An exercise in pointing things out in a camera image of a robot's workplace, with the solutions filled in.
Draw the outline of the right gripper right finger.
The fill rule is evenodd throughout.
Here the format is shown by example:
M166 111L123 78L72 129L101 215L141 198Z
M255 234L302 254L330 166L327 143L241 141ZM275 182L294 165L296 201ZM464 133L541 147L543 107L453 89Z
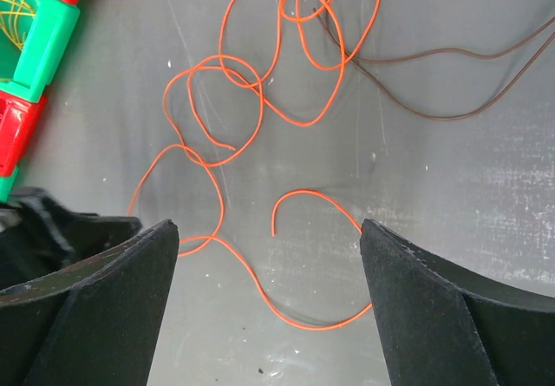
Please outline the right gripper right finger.
M481 276L372 219L360 248L394 385L552 385L554 299Z

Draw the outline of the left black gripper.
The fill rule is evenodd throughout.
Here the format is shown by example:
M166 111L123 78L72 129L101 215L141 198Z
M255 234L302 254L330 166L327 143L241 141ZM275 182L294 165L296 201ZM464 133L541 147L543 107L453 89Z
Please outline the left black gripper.
M69 210L45 189L25 186L1 203L1 287L26 283L138 234L139 219Z

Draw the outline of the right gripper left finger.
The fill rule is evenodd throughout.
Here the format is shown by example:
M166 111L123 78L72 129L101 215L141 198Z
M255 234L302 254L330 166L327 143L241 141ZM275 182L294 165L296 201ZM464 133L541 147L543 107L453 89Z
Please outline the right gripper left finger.
M177 259L170 220L1 291L3 385L147 383Z

